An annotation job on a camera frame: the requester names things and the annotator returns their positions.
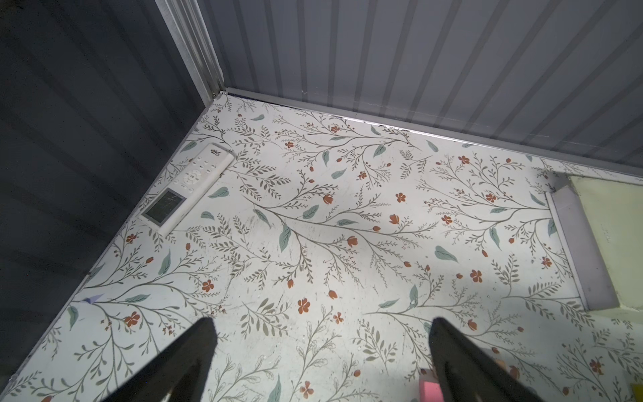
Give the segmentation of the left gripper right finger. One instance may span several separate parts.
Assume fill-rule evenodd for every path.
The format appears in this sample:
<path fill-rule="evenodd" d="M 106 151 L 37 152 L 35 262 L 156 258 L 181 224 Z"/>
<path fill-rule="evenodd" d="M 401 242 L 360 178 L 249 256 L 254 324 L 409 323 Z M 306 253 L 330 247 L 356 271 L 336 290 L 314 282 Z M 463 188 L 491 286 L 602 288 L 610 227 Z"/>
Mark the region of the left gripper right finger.
<path fill-rule="evenodd" d="M 539 401 L 445 318 L 432 321 L 430 352 L 445 401 Z"/>

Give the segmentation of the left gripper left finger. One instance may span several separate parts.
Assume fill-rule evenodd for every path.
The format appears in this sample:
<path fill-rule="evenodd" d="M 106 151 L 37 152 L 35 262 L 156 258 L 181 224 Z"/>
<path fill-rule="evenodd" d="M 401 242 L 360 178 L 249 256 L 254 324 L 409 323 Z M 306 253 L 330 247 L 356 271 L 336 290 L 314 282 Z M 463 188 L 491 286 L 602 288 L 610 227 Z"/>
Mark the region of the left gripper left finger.
<path fill-rule="evenodd" d="M 200 401 L 218 344 L 214 320 L 201 318 L 107 401 Z"/>

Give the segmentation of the yellow block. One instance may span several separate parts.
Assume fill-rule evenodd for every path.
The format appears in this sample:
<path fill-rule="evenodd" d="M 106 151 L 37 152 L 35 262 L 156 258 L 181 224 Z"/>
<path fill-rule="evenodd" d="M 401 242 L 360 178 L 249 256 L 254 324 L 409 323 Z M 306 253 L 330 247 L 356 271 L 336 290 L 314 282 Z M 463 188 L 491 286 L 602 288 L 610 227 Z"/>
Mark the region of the yellow block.
<path fill-rule="evenodd" d="M 643 384 L 631 384 L 634 402 L 643 402 Z"/>

